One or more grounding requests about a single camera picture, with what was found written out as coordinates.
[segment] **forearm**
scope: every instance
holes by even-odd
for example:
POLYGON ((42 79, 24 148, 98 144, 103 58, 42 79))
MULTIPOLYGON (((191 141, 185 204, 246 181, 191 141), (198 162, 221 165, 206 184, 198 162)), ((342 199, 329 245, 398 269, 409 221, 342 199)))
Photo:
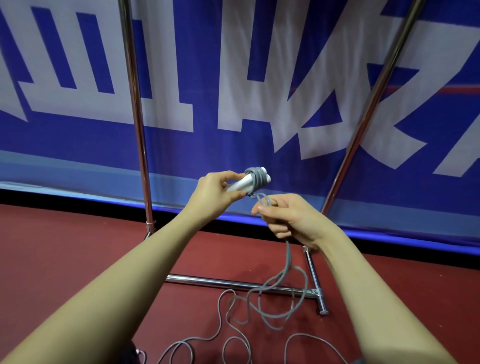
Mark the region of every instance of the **forearm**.
POLYGON ((347 306, 368 363, 455 363, 366 261, 336 232, 321 250, 347 306))
POLYGON ((134 335, 201 227, 188 212, 139 244, 26 338, 4 363, 105 363, 134 335))

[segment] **metal pole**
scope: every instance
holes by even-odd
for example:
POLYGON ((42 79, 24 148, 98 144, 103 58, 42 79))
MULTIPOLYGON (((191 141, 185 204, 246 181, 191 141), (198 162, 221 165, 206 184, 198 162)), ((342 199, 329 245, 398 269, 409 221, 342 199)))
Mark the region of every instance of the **metal pole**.
MULTIPOLYGON (((189 284, 189 285, 201 286, 201 287, 221 288, 224 290, 234 289, 239 291, 249 291, 252 288, 262 287, 262 285, 258 283, 246 283, 246 282, 238 282, 236 280, 192 277, 192 276, 184 276, 179 274, 169 274, 165 282, 189 284)), ((290 296, 290 297, 292 296, 292 293, 293 293, 295 297, 300 297, 303 293, 303 289, 278 286, 269 291, 265 291, 263 293, 279 294, 279 295, 290 296)), ((317 292, 309 288, 305 293, 305 298, 316 299, 317 292)))
MULTIPOLYGON (((345 174, 347 173, 353 156, 355 155, 355 152, 357 151, 360 142, 367 130, 367 126, 372 119, 375 109, 380 102, 380 97, 382 97, 382 94, 385 91, 388 80, 390 79, 390 76, 392 75, 393 69, 395 67, 396 61, 398 60, 398 57, 400 56, 400 53, 405 46, 407 38, 413 28, 413 25, 415 24, 415 21, 420 14, 424 2, 425 0, 413 0, 406 17, 403 19, 400 27, 397 30, 395 38, 385 58, 382 71, 380 72, 380 75, 378 76, 378 79, 370 92, 365 111, 362 114, 358 126, 353 134, 353 137, 347 147, 347 150, 345 151, 345 157, 343 158, 342 164, 340 165, 340 168, 338 169, 338 172, 332 183, 332 187, 330 188, 324 205, 322 206, 321 212, 324 215, 328 214, 328 211, 332 206, 333 200, 338 192, 338 189, 340 188, 345 174)), ((313 286, 318 291, 318 313, 320 315, 327 315, 328 311, 325 306, 322 289, 320 288, 320 282, 318 280, 317 273, 315 272, 315 267, 313 266, 312 255, 310 254, 310 251, 308 249, 305 249, 305 255, 307 257, 307 262, 310 268, 313 286)))
POLYGON ((145 150, 144 117, 142 114, 142 99, 140 98, 140 85, 138 81, 137 59, 135 55, 135 42, 133 39, 132 8, 130 0, 119 0, 120 22, 123 33, 123 46, 125 60, 127 61, 128 83, 132 98, 133 123, 137 135, 138 157, 140 160, 140 175, 144 192, 145 214, 148 238, 155 232, 155 222, 152 211, 152 195, 150 194, 150 178, 148 174, 147 154, 145 150))

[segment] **hand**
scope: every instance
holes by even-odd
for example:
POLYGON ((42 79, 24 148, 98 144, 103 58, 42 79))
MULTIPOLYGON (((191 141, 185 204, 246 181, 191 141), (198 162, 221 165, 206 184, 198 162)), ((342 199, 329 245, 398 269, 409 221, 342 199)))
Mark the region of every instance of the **hand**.
POLYGON ((227 170, 209 173, 200 178, 184 211, 189 211, 194 218, 199 218, 202 224, 216 219, 232 203, 245 197, 244 191, 225 191, 225 187, 228 185, 227 181, 241 180, 243 177, 245 177, 245 173, 227 170))
POLYGON ((291 236, 317 251, 326 238, 343 234, 337 225, 297 194, 273 194, 268 198, 272 206, 257 202, 252 214, 261 213, 262 219, 279 239, 291 236))

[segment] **blue banner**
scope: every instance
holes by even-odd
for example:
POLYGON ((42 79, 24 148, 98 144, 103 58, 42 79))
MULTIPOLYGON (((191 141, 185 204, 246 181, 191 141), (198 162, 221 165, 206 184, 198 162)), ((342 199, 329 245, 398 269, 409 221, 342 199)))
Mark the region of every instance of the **blue banner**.
MULTIPOLYGON (((134 1, 154 201, 264 166, 319 208, 410 3, 134 1)), ((479 40, 480 2, 426 1, 335 222, 478 244, 479 40)), ((117 1, 0 0, 0 47, 4 185, 141 201, 117 1)))

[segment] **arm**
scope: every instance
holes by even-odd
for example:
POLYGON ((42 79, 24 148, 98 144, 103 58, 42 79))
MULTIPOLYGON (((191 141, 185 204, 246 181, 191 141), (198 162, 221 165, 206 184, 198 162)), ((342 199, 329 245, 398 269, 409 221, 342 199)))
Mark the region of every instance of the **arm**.
POLYGON ((275 207, 256 204, 252 213, 260 212, 278 238, 293 236, 323 253, 368 363, 455 363, 337 225, 298 195, 269 197, 275 207))
POLYGON ((110 362, 137 331, 192 236, 245 196, 223 189, 242 177, 230 171, 202 177, 182 212, 73 296, 2 364, 110 362))

